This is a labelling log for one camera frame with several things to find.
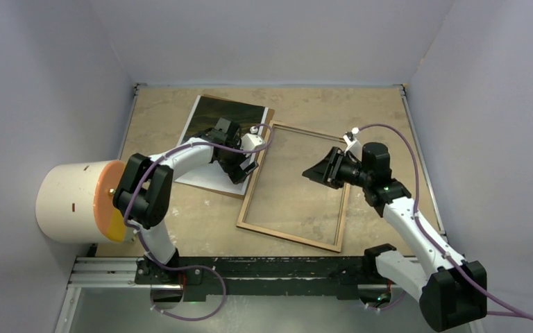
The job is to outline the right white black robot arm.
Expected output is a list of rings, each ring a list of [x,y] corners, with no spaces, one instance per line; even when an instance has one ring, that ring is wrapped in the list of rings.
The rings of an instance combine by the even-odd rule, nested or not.
[[[387,278],[402,287],[418,302],[422,316],[434,331],[442,332],[487,315],[487,298],[476,289],[487,285],[485,268],[453,250],[415,211],[412,195],[392,176],[389,149],[384,144],[365,144],[360,159],[334,146],[302,175],[333,189],[346,184],[362,188],[366,202],[398,232],[418,260],[411,262],[390,244],[368,248],[362,263],[363,276],[370,282]]]

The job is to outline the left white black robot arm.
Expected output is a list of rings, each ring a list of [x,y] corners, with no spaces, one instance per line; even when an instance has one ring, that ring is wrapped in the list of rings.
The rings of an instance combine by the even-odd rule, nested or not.
[[[269,146],[259,134],[261,125],[247,133],[227,118],[192,135],[186,142],[160,154],[129,157],[112,198],[124,225],[133,229],[153,262],[152,274],[163,284],[175,281],[178,250],[170,240],[164,218],[169,209],[174,180],[201,166],[216,163],[229,181],[238,185],[258,167],[252,154]]]

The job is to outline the dark landscape photo print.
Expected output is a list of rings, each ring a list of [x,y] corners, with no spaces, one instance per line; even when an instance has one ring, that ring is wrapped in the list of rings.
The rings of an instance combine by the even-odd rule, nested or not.
[[[251,127],[259,123],[269,123],[273,114],[274,110],[265,106],[199,95],[178,143],[184,144],[189,139],[198,137],[240,149],[242,137],[250,133]],[[186,173],[176,179],[176,182],[242,198],[249,179],[245,178],[234,184],[231,178],[240,176],[254,163],[254,154],[243,158],[235,157],[235,154],[229,151],[216,153],[211,163]]]

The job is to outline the wooden picture frame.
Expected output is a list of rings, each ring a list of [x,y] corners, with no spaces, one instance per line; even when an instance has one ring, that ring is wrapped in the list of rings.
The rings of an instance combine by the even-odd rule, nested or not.
[[[317,164],[341,137],[271,121],[271,145],[258,153],[236,222],[241,229],[340,253],[350,186],[331,189],[302,174]]]

